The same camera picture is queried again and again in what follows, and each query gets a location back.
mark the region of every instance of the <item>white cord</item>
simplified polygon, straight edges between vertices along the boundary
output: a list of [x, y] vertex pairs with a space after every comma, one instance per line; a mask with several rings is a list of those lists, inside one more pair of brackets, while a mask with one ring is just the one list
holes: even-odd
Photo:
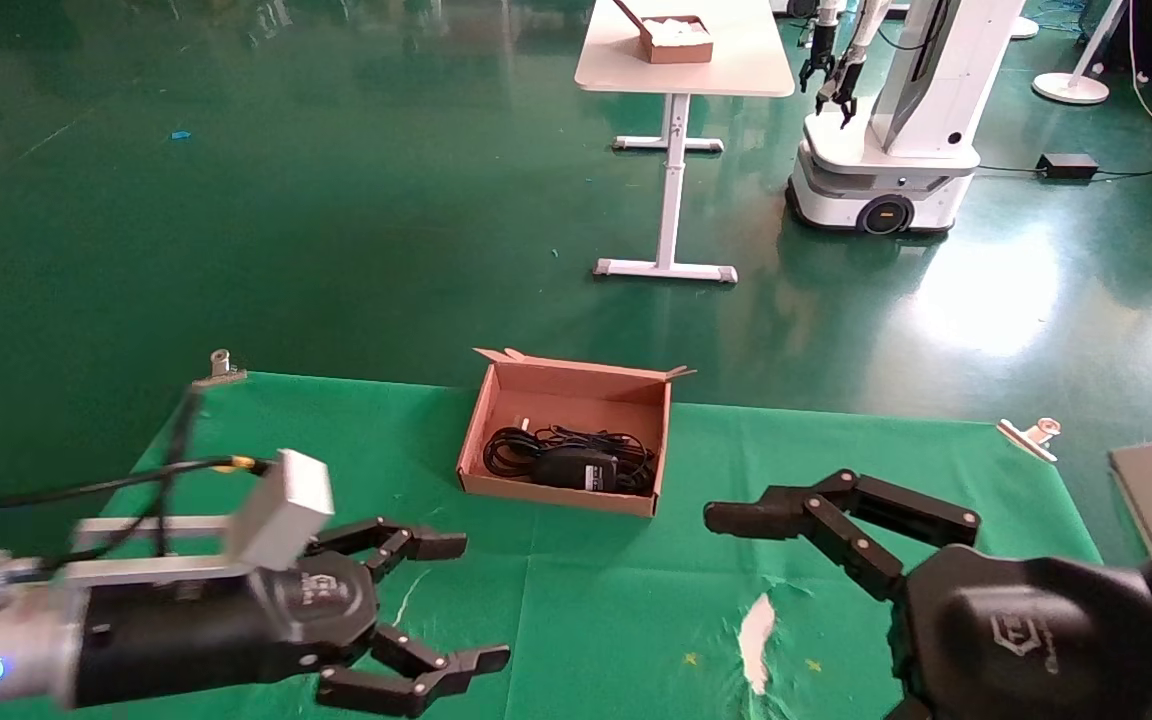
[[1132, 59], [1132, 90], [1137, 94], [1137, 100], [1140, 101], [1142, 108], [1144, 108], [1144, 114], [1149, 115], [1149, 119], [1152, 120], [1152, 109], [1149, 108], [1149, 105], [1144, 101], [1144, 96], [1140, 94], [1140, 79], [1137, 65], [1135, 63], [1135, 0], [1128, 0], [1128, 54]]

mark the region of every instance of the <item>metal clip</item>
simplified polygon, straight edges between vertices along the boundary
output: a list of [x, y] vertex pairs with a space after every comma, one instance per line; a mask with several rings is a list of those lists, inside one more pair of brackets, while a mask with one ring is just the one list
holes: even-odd
[[1060, 434], [1060, 423], [1056, 420], [1041, 418], [1033, 427], [1025, 430], [1025, 432], [1020, 432], [1020, 429], [1016, 429], [1016, 425], [1011, 425], [1009, 420], [998, 420], [998, 430], [1022, 450], [1029, 450], [1030, 454], [1040, 460], [1048, 462], [1056, 461], [1056, 456], [1052, 455], [1051, 450], [1047, 450], [1046, 447], [1047, 441]]
[[223, 347], [211, 354], [211, 376], [195, 381], [198, 387], [219, 386], [219, 384], [237, 382], [247, 379], [247, 370], [234, 366], [229, 362], [229, 351]]

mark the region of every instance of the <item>cardboard box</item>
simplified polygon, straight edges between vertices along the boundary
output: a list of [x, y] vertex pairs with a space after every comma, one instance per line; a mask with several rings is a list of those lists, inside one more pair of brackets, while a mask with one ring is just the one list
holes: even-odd
[[[626, 511], [644, 518], [655, 515], [669, 435], [669, 388], [673, 379], [691, 373], [636, 370], [567, 359], [529, 357], [511, 348], [482, 350], [492, 365], [473, 407], [465, 446], [456, 464], [461, 487], [475, 495], [511, 497], [532, 502]], [[535, 432], [550, 425], [581, 432], [628, 433], [657, 454], [652, 495], [612, 495], [581, 488], [552, 488], [528, 478], [498, 478], [483, 464], [483, 446], [499, 429], [517, 427], [526, 418]]]
[[[621, 8], [622, 13], [626, 14], [628, 18], [639, 29], [639, 46], [643, 47], [643, 53], [646, 55], [646, 60], [652, 65], [672, 65], [672, 63], [707, 63], [708, 60], [713, 59], [714, 55], [714, 43], [708, 39], [708, 28], [705, 23], [696, 15], [653, 15], [653, 17], [641, 18], [637, 13], [630, 9], [630, 6], [626, 5], [626, 0], [613, 0], [617, 8]], [[652, 35], [649, 29], [649, 20], [654, 20], [655, 22], [664, 22], [665, 20], [680, 20], [680, 22], [685, 22], [691, 24], [691, 26], [699, 26], [702, 31], [707, 36], [706, 41], [700, 41], [700, 44], [695, 45], [664, 45], [660, 44], [657, 37]]]

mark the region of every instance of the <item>box flap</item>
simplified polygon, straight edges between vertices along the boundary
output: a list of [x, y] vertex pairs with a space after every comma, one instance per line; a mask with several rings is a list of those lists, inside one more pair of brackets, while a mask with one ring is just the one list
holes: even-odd
[[567, 367], [571, 370], [593, 370], [593, 372], [599, 373], [616, 373], [622, 376], [632, 376], [636, 378], [652, 378], [658, 379], [658, 381], [668, 382], [672, 379], [681, 378], [682, 376], [689, 376], [695, 373], [695, 370], [687, 369], [687, 365], [677, 365], [673, 370], [667, 370], [667, 372], [660, 372], [660, 370], [643, 370], [637, 367], [621, 367], [617, 365], [599, 365], [598, 363], [575, 363], [571, 359], [552, 359], [552, 357], [532, 357], [526, 356], [522, 353], [515, 350], [515, 348], [506, 347], [503, 353], [499, 350], [486, 350], [483, 347], [475, 347], [473, 349], [477, 354], [483, 355], [488, 361], [499, 364], [518, 364], [518, 365], [536, 365], [541, 367]]

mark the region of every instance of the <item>glossy floor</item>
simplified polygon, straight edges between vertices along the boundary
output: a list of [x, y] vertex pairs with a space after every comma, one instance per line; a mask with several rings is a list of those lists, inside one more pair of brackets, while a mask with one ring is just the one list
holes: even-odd
[[[708, 97], [692, 132], [727, 151], [689, 156], [679, 253], [741, 282], [593, 278], [599, 256], [653, 252], [662, 169], [608, 150], [658, 127], [658, 97], [573, 84], [588, 7], [0, 3], [0, 492], [126, 469], [215, 347], [471, 386], [468, 348], [511, 346], [698, 367], [684, 401], [1055, 416], [1061, 473], [1121, 556], [1105, 452], [1152, 438], [1152, 177], [982, 177], [941, 245], [833, 241], [785, 213], [810, 97]], [[1075, 53], [1058, 32], [1011, 46], [987, 164], [1152, 167], [1123, 83], [1100, 108], [1029, 91]], [[44, 520], [18, 520], [0, 533], [28, 544]]]

